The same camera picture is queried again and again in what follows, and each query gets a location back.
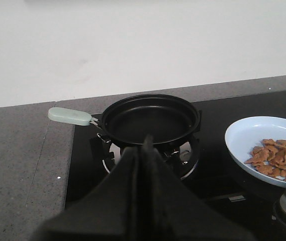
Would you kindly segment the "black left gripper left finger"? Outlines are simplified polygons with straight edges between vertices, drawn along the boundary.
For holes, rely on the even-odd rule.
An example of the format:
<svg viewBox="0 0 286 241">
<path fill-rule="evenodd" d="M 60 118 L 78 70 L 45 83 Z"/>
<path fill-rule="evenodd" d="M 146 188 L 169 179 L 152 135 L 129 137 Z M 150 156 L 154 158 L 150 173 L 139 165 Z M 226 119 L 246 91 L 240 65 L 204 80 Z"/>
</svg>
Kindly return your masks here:
<svg viewBox="0 0 286 241">
<path fill-rule="evenodd" d="M 112 172 L 83 199 L 43 222 L 31 240 L 139 240 L 138 148 L 126 148 Z"/>
</svg>

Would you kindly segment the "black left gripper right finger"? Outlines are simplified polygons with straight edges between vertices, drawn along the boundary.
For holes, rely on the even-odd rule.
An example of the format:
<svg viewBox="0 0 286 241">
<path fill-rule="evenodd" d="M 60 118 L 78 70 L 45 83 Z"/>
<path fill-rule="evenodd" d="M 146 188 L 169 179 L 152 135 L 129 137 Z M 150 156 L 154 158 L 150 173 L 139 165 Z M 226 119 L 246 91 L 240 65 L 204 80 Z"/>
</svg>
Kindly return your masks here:
<svg viewBox="0 0 286 241">
<path fill-rule="evenodd" d="M 147 135 L 142 164 L 151 182 L 151 240 L 254 240 L 247 229 L 215 212 L 174 175 Z"/>
</svg>

